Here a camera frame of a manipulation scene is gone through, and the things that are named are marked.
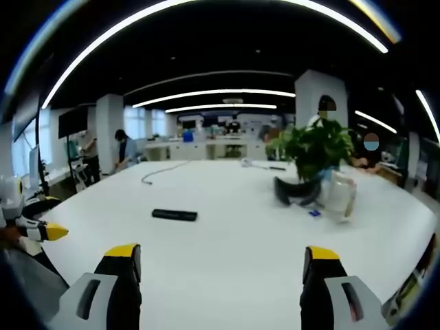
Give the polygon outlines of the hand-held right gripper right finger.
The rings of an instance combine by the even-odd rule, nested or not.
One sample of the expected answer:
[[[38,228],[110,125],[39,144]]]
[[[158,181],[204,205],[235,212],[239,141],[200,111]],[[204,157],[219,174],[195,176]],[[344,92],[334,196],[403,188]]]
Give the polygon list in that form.
[[[309,245],[300,295],[302,329],[389,329],[378,297],[330,249]]]

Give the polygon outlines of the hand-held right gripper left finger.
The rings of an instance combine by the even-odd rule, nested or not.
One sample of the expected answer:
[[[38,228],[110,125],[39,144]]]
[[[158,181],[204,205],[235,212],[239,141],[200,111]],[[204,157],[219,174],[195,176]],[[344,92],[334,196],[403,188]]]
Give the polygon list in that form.
[[[50,329],[139,329],[141,247],[111,248],[60,297]]]

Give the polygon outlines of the person's left hand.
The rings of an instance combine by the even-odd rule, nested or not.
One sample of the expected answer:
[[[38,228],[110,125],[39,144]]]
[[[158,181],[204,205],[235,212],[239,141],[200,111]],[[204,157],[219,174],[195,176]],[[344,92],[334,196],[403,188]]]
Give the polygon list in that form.
[[[0,229],[1,249],[20,248],[21,235],[15,227],[4,227]]]

